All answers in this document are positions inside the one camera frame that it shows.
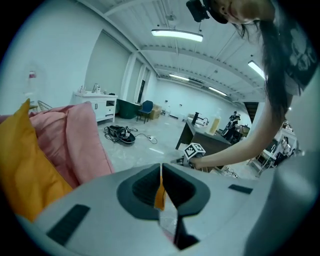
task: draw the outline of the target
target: long dark hair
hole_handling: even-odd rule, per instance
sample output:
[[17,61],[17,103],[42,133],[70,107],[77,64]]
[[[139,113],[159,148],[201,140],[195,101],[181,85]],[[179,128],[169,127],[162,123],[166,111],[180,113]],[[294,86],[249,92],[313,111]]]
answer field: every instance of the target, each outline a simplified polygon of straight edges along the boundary
[[[239,35],[249,39],[247,25],[235,25]],[[285,89],[285,63],[279,33],[272,21],[254,21],[262,39],[262,64],[265,75],[265,91],[272,107],[273,117],[282,117],[288,110],[288,97]]]

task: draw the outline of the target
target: white cabinet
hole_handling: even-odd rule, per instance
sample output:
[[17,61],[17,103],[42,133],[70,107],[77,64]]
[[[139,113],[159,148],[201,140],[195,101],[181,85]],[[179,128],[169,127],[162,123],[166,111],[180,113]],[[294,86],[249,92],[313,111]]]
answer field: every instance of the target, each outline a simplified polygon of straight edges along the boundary
[[98,94],[90,91],[87,93],[75,92],[73,94],[74,104],[91,102],[97,122],[108,119],[115,121],[117,98],[117,95]]

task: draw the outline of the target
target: white bottle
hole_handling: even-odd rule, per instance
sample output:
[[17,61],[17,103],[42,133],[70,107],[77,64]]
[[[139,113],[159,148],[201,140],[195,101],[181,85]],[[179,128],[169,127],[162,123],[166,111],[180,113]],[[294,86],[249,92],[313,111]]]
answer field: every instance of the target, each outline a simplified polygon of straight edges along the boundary
[[215,132],[218,129],[218,126],[221,120],[220,112],[221,112],[221,108],[218,108],[218,110],[216,111],[216,114],[211,117],[210,119],[211,121],[209,122],[206,130],[207,134],[215,135]]

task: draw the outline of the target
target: gray floor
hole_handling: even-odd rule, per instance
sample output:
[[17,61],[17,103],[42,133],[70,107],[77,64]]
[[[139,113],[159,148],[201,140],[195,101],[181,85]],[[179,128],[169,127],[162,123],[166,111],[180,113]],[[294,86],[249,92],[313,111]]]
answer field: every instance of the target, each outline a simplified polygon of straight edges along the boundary
[[[136,128],[138,132],[132,132],[134,135],[143,133],[154,136],[157,139],[157,144],[152,144],[143,135],[136,137],[135,143],[129,146],[122,143],[113,143],[104,136],[104,127],[110,125]],[[99,122],[98,131],[102,145],[111,159],[115,171],[120,172],[147,164],[169,163],[180,158],[183,152],[175,148],[184,126],[184,122],[162,115],[159,119],[149,120],[145,124],[143,119],[137,122],[136,118],[129,120],[116,117],[114,123],[109,120]],[[246,165],[246,162],[229,165],[229,169],[241,179],[257,179],[257,171]]]

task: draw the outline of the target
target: fluorescent light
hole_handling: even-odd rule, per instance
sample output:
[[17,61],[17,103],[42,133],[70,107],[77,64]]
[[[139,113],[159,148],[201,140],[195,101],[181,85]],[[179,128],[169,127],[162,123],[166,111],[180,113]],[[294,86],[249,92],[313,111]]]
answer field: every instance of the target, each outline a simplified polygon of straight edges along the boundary
[[189,81],[189,78],[185,78],[185,77],[182,77],[182,76],[178,76],[178,75],[175,75],[175,74],[169,74],[170,77],[172,78],[176,78],[176,79],[181,79],[181,80],[184,80],[184,81]]
[[227,96],[224,92],[219,91],[219,90],[217,90],[217,89],[215,89],[215,88],[209,87],[209,89],[212,90],[212,91],[214,91],[214,92],[216,92],[216,93],[218,93],[218,94],[221,94],[221,95],[223,95],[223,96]]
[[248,63],[249,67],[252,68],[255,72],[257,72],[260,76],[262,76],[263,79],[265,79],[265,73],[262,71],[262,69],[254,62],[250,61]]
[[153,29],[151,30],[152,35],[155,37],[172,37],[172,38],[183,38],[202,42],[204,36],[202,34],[191,33],[181,30],[172,29]]

